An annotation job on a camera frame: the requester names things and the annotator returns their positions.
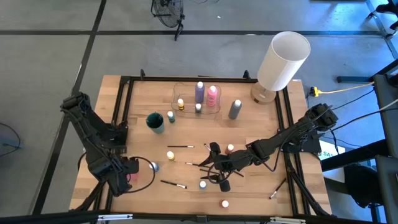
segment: black chair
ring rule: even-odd
[[[383,4],[383,5],[379,5],[375,11],[371,12],[367,18],[370,19],[372,17],[376,17],[376,12],[380,12],[380,13],[393,13],[396,16],[398,16],[398,8],[397,8],[397,0],[388,0],[388,4]],[[387,34],[385,36],[386,39],[391,39],[393,36],[395,36],[398,32],[398,21],[393,23],[390,26],[390,29],[392,29],[394,32],[392,34]]]

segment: purple bottle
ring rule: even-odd
[[[195,101],[202,103],[205,100],[205,86],[203,82],[198,82],[195,85]]]

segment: yellow cable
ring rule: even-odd
[[[374,84],[374,82],[371,82],[371,83],[368,83],[368,84],[365,84],[365,85],[354,86],[354,87],[343,89],[343,90],[335,90],[335,91],[328,91],[328,92],[324,92],[324,91],[318,90],[318,94],[339,93],[339,92],[342,92],[342,91],[353,90],[353,89],[356,89],[356,88],[366,87],[366,86],[373,85],[373,84]]]

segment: electric fan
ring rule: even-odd
[[[154,17],[158,17],[163,25],[174,28],[178,25],[174,35],[174,40],[177,41],[184,26],[182,20],[185,18],[183,14],[182,0],[152,0],[150,12]]]

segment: gray bottle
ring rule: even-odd
[[[240,100],[235,100],[232,102],[231,109],[229,110],[228,117],[230,119],[236,119],[238,117],[239,111],[241,111],[242,103]]]

